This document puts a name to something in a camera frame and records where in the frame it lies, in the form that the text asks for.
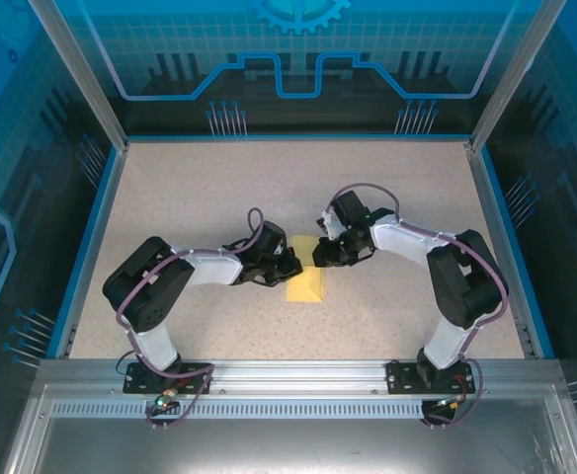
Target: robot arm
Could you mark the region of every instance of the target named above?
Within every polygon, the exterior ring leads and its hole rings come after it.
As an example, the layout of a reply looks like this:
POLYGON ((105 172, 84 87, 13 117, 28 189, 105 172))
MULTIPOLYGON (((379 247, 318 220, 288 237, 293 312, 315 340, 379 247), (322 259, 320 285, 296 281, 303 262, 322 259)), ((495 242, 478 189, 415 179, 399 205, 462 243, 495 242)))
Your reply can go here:
POLYGON ((482 236, 427 232, 398 219, 392 210, 367 209, 354 192, 337 197, 317 222, 328 234, 313 252, 317 267, 351 266, 376 250, 393 252, 429 270, 442 317, 425 347, 418 353, 417 370, 428 386, 440 371, 459 360, 475 329, 475 322, 492 313, 502 295, 495 280, 470 255, 450 241, 478 254, 506 283, 482 236))
MULTIPOLYGON (((132 299, 124 311, 130 335, 143 358, 158 370, 177 373, 179 355, 165 324, 165 318, 187 286, 199 284, 236 285, 254 282, 275 286, 301 273, 299 259, 287 245, 285 232, 276 224, 264 221, 255 243, 234 253, 249 239, 224 246, 225 253, 192 251, 157 274, 132 299)), ((177 252, 159 237, 146 240, 107 279, 103 292, 118 310, 137 284, 159 262, 177 252)))

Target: black bracket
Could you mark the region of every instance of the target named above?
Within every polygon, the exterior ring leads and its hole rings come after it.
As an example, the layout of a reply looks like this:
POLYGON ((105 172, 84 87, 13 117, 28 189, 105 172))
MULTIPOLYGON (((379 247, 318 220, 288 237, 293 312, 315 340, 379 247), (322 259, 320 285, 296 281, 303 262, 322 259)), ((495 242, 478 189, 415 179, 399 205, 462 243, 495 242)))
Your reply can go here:
POLYGON ((470 365, 456 362, 451 367, 438 372, 438 379, 432 389, 428 389, 425 381, 416 370, 417 362, 400 362, 393 360, 385 365, 387 393, 389 395, 458 395, 462 387, 455 379, 461 375, 465 380, 466 394, 475 393, 475 381, 470 365))
MULTIPOLYGON (((194 370, 199 370, 201 368, 207 367, 206 363, 183 363, 179 368, 179 373, 192 372, 194 370)), ((203 377, 205 374, 197 375, 192 377, 185 385, 178 387, 177 392, 179 395, 196 395, 203 384, 203 377)), ((162 377, 155 377, 155 374, 150 371, 143 363, 134 362, 130 363, 126 368, 126 377, 124 381, 123 393, 129 394, 140 394, 140 395, 158 395, 162 393, 166 388, 163 383, 159 383, 159 379, 162 377)), ((203 391, 204 394, 209 393, 209 386, 211 381, 207 384, 207 387, 203 391)))

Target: gear logo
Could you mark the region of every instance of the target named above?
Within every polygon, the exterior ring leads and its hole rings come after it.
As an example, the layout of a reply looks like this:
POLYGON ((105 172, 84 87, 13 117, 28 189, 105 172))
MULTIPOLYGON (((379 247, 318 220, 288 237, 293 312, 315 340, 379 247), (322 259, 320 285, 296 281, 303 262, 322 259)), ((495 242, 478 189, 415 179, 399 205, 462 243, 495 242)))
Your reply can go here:
POLYGON ((314 34, 328 28, 330 20, 339 20, 341 10, 350 7, 349 0, 253 0, 258 20, 266 20, 269 28, 280 27, 282 33, 304 30, 314 34))
POLYGON ((30 31, 30 12, 27 0, 0 0, 0 38, 15 52, 30 31))

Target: speckled surface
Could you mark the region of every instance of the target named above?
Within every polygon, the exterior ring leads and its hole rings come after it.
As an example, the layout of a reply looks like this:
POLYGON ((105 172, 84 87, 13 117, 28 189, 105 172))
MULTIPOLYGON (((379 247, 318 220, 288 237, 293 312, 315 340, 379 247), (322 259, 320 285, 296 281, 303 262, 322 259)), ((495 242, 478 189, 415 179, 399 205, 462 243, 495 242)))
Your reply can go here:
MULTIPOLYGON (((217 248, 249 235, 254 205, 287 235, 318 235, 326 202, 358 181, 393 190, 409 220, 490 241, 461 143, 133 143, 71 356, 128 350, 101 288, 147 237, 217 248)), ((377 191, 358 194, 371 208, 391 205, 377 191)), ((183 358, 375 359, 414 358, 431 336, 439 312, 420 267, 381 252, 324 272, 323 303, 286 302, 283 285, 187 288, 167 319, 173 342, 183 358)), ((469 354, 523 357, 512 315, 481 331, 469 354)))

